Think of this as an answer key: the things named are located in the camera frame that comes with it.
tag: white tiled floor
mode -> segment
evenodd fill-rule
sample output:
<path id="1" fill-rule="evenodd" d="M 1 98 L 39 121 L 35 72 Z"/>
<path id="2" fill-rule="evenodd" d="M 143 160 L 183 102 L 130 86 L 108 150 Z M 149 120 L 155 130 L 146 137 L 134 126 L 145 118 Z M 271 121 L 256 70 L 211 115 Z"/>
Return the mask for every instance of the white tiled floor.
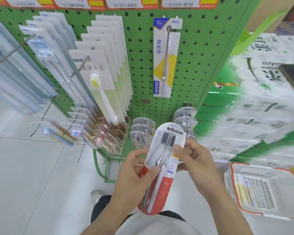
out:
<path id="1" fill-rule="evenodd" d="M 64 122 L 51 106 L 48 116 Z M 90 223 L 90 193 L 111 194 L 114 184 L 97 174 L 88 146 L 63 146 L 37 132 L 25 117 L 0 102 L 0 235 L 78 235 Z M 104 171 L 104 158 L 98 165 Z M 115 179 L 120 165 L 111 163 Z M 179 213 L 204 235 L 217 235 L 212 214 L 187 172 L 173 181 L 165 210 Z M 294 222 L 245 215 L 255 235 L 294 235 Z"/>

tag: green metal frame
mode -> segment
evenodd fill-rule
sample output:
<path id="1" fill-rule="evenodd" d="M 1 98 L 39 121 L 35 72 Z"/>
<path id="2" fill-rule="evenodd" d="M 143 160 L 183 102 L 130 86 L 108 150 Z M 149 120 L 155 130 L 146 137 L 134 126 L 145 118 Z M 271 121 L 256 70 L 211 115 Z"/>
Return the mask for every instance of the green metal frame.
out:
<path id="1" fill-rule="evenodd" d="M 128 115 L 131 119 L 144 114 L 145 105 L 141 101 L 151 98 L 147 104 L 145 116 L 156 121 L 156 127 L 171 121 L 176 109 L 183 102 L 193 102 L 193 106 L 200 108 L 204 98 L 211 89 L 219 71 L 230 55 L 235 43 L 241 35 L 247 22 L 260 0 L 219 0 L 214 10 L 202 9 L 157 9 L 157 10 L 115 10 L 106 11 L 104 15 L 123 17 L 126 46 L 132 79 L 133 96 Z M 0 7 L 0 21 L 20 43 L 27 37 L 20 29 L 20 24 L 26 24 L 33 15 L 39 15 L 40 10 L 15 9 Z M 64 13 L 66 19 L 81 40 L 81 33 L 86 33 L 86 27 L 95 20 L 96 11 L 76 9 L 47 10 Z M 153 96 L 153 20 L 156 17 L 183 19 L 176 71 L 170 98 Z M 41 69 L 58 87 L 61 97 L 55 98 L 55 105 L 65 114 L 74 106 L 72 99 L 63 91 L 50 72 L 43 68 L 35 59 L 28 46 L 25 51 L 34 59 Z M 135 150 L 132 140 L 127 140 L 123 160 L 127 154 Z"/>

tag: display rack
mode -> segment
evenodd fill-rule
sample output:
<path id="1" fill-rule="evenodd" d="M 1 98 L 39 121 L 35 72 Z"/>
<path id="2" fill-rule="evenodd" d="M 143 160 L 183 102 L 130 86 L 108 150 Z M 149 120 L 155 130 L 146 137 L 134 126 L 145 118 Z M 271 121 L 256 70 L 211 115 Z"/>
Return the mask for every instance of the display rack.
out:
<path id="1" fill-rule="evenodd" d="M 133 119 L 144 114 L 143 97 L 151 98 L 145 116 L 155 120 L 156 127 L 170 122 L 174 112 L 182 107 L 183 102 L 193 102 L 192 106 L 199 109 L 259 1 L 219 0 L 214 10 L 157 9 L 102 12 L 104 15 L 116 14 L 123 17 L 133 87 L 129 117 Z M 28 36 L 24 35 L 18 26 L 25 25 L 25 21 L 32 20 L 32 16 L 39 15 L 39 11 L 41 10 L 0 7 L 0 21 L 22 43 Z M 82 40 L 81 34 L 87 32 L 86 27 L 91 26 L 90 22 L 96 19 L 95 15 L 101 14 L 97 11 L 76 9 L 47 11 L 64 13 L 78 40 Z M 153 95 L 153 20 L 163 15 L 169 18 L 178 15 L 183 19 L 183 27 L 178 30 L 181 37 L 170 98 Z M 68 116 L 67 112 L 74 106 L 72 99 L 50 72 L 38 63 L 30 47 L 24 46 L 24 49 L 58 87 L 61 97 L 56 97 L 54 103 Z M 99 153 L 108 164 L 114 159 L 123 161 L 132 150 L 135 150 L 135 146 L 128 138 L 122 155 L 114 157 L 108 155 L 106 150 L 99 150 Z M 108 165 L 104 175 L 98 165 L 96 168 L 106 182 L 115 182 L 107 179 Z"/>

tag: shoe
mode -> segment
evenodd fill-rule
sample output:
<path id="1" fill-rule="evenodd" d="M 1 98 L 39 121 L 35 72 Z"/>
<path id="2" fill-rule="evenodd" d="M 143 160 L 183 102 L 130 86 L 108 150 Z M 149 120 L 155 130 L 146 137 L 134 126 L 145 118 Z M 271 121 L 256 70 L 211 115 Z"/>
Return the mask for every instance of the shoe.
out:
<path id="1" fill-rule="evenodd" d="M 92 191 L 91 194 L 90 194 L 90 197 L 91 197 L 91 200 L 92 200 L 93 204 L 94 205 L 97 204 L 99 199 L 104 195 L 106 195 L 106 194 L 102 190 L 94 190 L 94 191 Z"/>

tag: leg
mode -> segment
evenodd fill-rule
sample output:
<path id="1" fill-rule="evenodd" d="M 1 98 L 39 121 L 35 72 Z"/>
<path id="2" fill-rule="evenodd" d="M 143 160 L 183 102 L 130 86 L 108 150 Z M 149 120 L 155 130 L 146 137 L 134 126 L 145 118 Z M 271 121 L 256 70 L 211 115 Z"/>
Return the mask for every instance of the leg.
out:
<path id="1" fill-rule="evenodd" d="M 91 199 L 95 206 L 91 214 L 90 223 L 94 222 L 99 214 L 105 209 L 110 202 L 111 196 L 106 196 L 102 191 L 95 190 L 91 193 Z"/>
<path id="2" fill-rule="evenodd" d="M 163 216 L 167 216 L 167 217 L 171 217 L 171 218 L 177 218 L 177 219 L 179 219 L 179 220 L 182 220 L 182 221 L 186 222 L 186 221 L 184 220 L 184 218 L 182 218 L 179 214 L 177 214 L 177 213 L 175 213 L 175 212 L 172 212 L 172 211 L 169 211 L 169 210 L 167 210 L 167 211 L 162 211 L 162 212 L 160 212 L 160 213 L 158 213 L 158 214 L 163 215 Z"/>

